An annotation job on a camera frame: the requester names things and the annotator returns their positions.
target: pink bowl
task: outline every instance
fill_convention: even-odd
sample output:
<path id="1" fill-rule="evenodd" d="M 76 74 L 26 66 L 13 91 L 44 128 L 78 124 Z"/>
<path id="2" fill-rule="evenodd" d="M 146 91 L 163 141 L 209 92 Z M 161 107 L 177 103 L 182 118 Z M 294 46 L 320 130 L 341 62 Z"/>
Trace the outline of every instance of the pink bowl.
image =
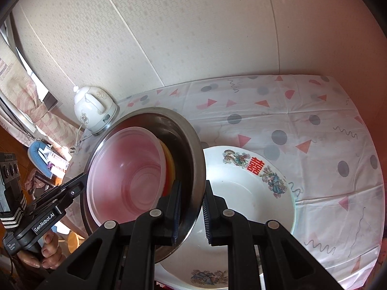
<path id="1" fill-rule="evenodd" d="M 86 188 L 90 213 L 98 225 L 135 220 L 156 207 L 165 178 L 165 156 L 157 137 L 139 127 L 120 130 L 91 165 Z"/>

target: yellow bowl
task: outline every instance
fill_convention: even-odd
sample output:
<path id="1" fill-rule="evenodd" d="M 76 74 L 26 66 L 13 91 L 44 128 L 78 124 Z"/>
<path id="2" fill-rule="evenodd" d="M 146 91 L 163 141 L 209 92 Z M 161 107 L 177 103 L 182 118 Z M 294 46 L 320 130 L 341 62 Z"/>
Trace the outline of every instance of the yellow bowl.
<path id="1" fill-rule="evenodd" d="M 168 147 L 159 139 L 160 145 L 163 148 L 165 161 L 167 165 L 167 172 L 165 178 L 165 185 L 162 196 L 166 196 L 171 192 L 173 181 L 176 178 L 175 162 Z"/>

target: silver rivet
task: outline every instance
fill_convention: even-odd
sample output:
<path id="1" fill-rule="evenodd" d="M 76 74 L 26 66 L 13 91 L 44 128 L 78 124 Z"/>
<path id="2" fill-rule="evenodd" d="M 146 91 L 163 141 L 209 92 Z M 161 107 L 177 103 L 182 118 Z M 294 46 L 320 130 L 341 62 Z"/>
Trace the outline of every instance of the silver rivet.
<path id="1" fill-rule="evenodd" d="M 268 227 L 270 229 L 278 229 L 279 228 L 279 223 L 276 222 L 275 220 L 271 220 L 268 222 Z"/>
<path id="2" fill-rule="evenodd" d="M 235 212 L 232 209 L 225 209 L 223 210 L 223 215 L 226 217 L 232 217 L 235 215 Z"/>
<path id="3" fill-rule="evenodd" d="M 116 226 L 116 222 L 114 220 L 108 220 L 103 226 L 106 229 L 113 229 Z"/>
<path id="4" fill-rule="evenodd" d="M 161 210 L 160 209 L 152 209 L 149 214 L 152 216 L 152 217 L 158 217 L 161 215 Z"/>

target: finger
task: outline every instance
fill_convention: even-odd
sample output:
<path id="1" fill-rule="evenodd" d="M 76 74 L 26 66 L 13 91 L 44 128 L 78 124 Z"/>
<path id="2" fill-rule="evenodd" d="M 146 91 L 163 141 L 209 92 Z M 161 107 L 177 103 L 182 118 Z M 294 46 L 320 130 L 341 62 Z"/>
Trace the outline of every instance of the finger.
<path id="1" fill-rule="evenodd" d="M 26 264 L 28 266 L 35 267 L 35 268 L 40 267 L 40 262 L 30 252 L 19 251 L 17 256 L 21 260 L 21 262 L 23 262 L 24 264 Z"/>
<path id="2" fill-rule="evenodd" d="M 57 269 L 59 267 L 59 265 L 62 264 L 65 259 L 66 259 L 66 257 L 62 254 L 60 259 L 58 260 L 58 262 L 56 264 L 54 264 L 53 266 L 51 266 L 51 269 Z"/>
<path id="3" fill-rule="evenodd" d="M 51 239 L 51 242 L 44 244 L 42 247 L 42 254 L 45 258 L 49 258 L 51 255 L 54 255 L 57 252 L 59 246 L 59 238 L 56 234 Z"/>
<path id="4" fill-rule="evenodd" d="M 52 238 L 54 237 L 54 232 L 50 229 L 43 235 L 43 241 L 45 243 L 50 243 Z"/>
<path id="5" fill-rule="evenodd" d="M 43 268 L 50 268 L 51 266 L 54 266 L 57 264 L 62 256 L 62 248 L 58 247 L 55 254 L 51 255 L 49 258 L 45 258 L 42 261 Z"/>

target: patterned tablecloth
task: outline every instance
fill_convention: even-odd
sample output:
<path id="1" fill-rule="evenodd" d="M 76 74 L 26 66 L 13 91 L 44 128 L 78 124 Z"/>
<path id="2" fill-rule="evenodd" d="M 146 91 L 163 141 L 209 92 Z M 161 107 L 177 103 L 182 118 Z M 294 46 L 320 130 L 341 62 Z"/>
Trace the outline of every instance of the patterned tablecloth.
<path id="1" fill-rule="evenodd" d="M 202 80 L 127 97 L 119 106 L 118 118 L 143 107 L 172 109 L 189 120 L 203 148 L 237 146 L 267 158 L 286 176 L 295 197 L 294 236 L 345 289 L 366 280 L 383 234 L 382 171 L 366 126 L 335 79 Z M 82 142 L 66 179 L 84 170 L 97 141 Z M 84 230 L 79 199 L 68 216 Z"/>

